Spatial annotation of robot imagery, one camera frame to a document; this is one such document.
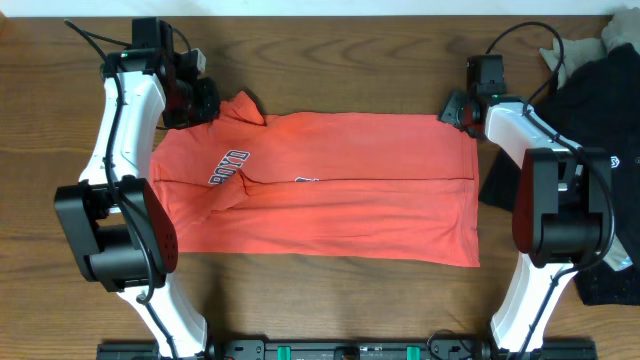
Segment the orange red t-shirt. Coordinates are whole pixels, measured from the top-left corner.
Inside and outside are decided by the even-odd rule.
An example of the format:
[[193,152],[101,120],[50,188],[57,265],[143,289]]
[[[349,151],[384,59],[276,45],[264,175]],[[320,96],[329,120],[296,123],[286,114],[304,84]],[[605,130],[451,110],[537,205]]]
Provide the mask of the orange red t-shirt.
[[151,185],[183,252],[479,263],[473,139],[433,115],[264,115],[172,130]]

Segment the grey cloth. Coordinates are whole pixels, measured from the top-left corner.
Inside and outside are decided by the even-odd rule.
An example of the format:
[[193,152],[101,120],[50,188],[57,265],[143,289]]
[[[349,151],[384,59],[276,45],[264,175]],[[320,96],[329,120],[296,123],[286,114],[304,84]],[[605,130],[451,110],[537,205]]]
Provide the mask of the grey cloth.
[[639,8],[627,8],[617,11],[604,27],[599,38],[579,40],[562,39],[564,55],[560,55],[557,39],[552,40],[552,48],[540,48],[539,53],[550,70],[554,70],[563,60],[557,79],[553,81],[557,89],[563,87],[568,79],[589,62],[604,59],[614,50],[631,45],[639,53]]

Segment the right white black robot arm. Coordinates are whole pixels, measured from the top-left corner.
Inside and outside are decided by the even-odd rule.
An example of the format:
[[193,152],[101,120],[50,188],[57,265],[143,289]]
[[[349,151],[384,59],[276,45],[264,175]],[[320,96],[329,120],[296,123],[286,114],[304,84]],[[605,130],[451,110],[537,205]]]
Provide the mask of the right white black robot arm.
[[601,263],[613,243],[608,154],[565,138],[517,97],[454,90],[438,119],[498,145],[520,170],[512,211],[519,257],[477,358],[596,358],[580,340],[545,344],[544,331],[571,278]]

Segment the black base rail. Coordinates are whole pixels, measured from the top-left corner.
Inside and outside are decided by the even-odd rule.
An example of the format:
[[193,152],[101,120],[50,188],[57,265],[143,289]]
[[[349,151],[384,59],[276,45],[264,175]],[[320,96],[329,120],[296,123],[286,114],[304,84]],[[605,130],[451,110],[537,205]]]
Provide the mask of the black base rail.
[[[237,340],[213,345],[204,353],[178,359],[220,360],[488,360],[515,359],[517,353],[493,350],[487,342],[454,339],[451,336],[432,338],[424,343],[356,343],[356,342],[275,342]],[[98,360],[173,359],[160,355],[159,346],[151,343],[101,344]],[[597,360],[593,341],[550,341],[542,348],[525,353],[519,359],[534,360]]]

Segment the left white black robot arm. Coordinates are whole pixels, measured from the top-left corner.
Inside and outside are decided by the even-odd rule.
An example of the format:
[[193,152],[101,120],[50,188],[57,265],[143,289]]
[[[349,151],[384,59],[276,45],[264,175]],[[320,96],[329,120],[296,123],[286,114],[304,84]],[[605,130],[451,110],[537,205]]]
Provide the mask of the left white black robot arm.
[[178,240],[151,188],[156,126],[183,130],[219,108],[199,49],[156,47],[104,58],[105,106],[77,184],[56,190],[54,209],[81,275],[127,302],[154,339],[106,342],[99,359],[213,359],[207,320],[175,274]]

